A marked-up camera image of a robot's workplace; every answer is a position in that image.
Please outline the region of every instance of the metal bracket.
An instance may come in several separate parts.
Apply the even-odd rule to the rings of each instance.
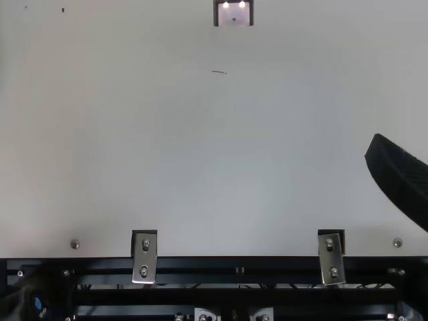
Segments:
[[[319,235],[318,253],[320,255],[322,283],[327,286],[346,283],[339,234]]]
[[[274,321],[274,308],[249,311],[250,321]]]
[[[154,284],[158,256],[157,234],[136,233],[134,238],[132,283]]]
[[[195,321],[221,321],[220,314],[205,309],[205,308],[195,308]]]

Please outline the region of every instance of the black curved object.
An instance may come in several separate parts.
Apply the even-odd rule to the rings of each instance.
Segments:
[[[365,157],[382,192],[428,232],[428,166],[381,134],[375,134]]]

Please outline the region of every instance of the screw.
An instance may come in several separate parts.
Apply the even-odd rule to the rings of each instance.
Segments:
[[[142,278],[147,278],[148,268],[144,265],[140,269],[140,275]]]
[[[142,240],[142,250],[144,252],[148,251],[148,246],[150,245],[150,240],[149,239],[143,239]]]
[[[403,240],[399,237],[394,238],[394,246],[401,247],[403,245]]]
[[[331,252],[333,250],[333,240],[326,239],[326,246],[327,246],[327,251]]]
[[[330,275],[334,279],[337,278],[337,269],[334,266],[330,269]]]
[[[78,249],[80,246],[80,242],[78,239],[72,239],[70,241],[70,246],[72,247],[72,249]]]

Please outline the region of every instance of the white panel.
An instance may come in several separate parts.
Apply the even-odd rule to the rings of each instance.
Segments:
[[[0,257],[129,256],[133,229],[159,255],[317,255],[318,229],[428,255],[364,161],[380,132],[428,162],[427,17],[257,0],[221,28],[211,0],[0,0]]]

